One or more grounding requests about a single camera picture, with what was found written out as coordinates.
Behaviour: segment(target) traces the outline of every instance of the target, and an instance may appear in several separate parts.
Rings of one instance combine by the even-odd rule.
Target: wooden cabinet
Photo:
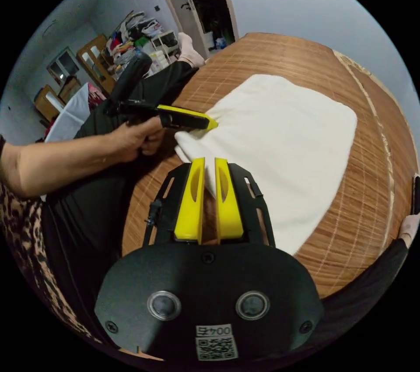
[[[44,118],[51,122],[52,119],[58,116],[59,111],[55,106],[47,99],[47,94],[50,93],[53,97],[57,99],[58,102],[64,103],[60,98],[55,94],[53,89],[49,85],[45,85],[44,88],[38,93],[35,98],[35,108],[42,114]]]
[[[105,35],[99,35],[77,52],[77,60],[104,92],[110,95],[115,86],[115,80],[108,72],[110,62],[105,56]]]

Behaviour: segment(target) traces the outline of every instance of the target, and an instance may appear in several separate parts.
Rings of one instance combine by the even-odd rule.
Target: ceiling
[[[6,88],[23,89],[33,70],[52,52],[62,38],[89,20],[98,0],[64,0],[38,27],[13,67]],[[47,34],[45,30],[56,21]]]

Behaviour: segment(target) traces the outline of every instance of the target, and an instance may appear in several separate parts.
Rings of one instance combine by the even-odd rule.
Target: hand
[[[164,136],[159,117],[154,117],[140,124],[124,123],[108,134],[112,154],[119,162],[132,162],[139,156],[155,154]]]
[[[141,145],[142,153],[146,156],[153,156],[162,144],[165,137],[165,130],[158,131],[151,136],[148,136]]]

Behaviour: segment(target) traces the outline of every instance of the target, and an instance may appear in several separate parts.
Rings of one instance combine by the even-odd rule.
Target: white towel
[[[72,140],[89,115],[89,84],[85,83],[61,111],[45,142]]]
[[[207,114],[208,132],[179,132],[183,162],[206,158],[215,196],[214,158],[250,171],[267,203],[276,247],[293,255],[330,207],[344,175],[357,116],[353,110],[279,76],[254,75]]]

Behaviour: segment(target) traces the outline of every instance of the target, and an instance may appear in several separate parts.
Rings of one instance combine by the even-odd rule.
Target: label sticker
[[[196,326],[198,360],[220,361],[238,358],[231,324]]]

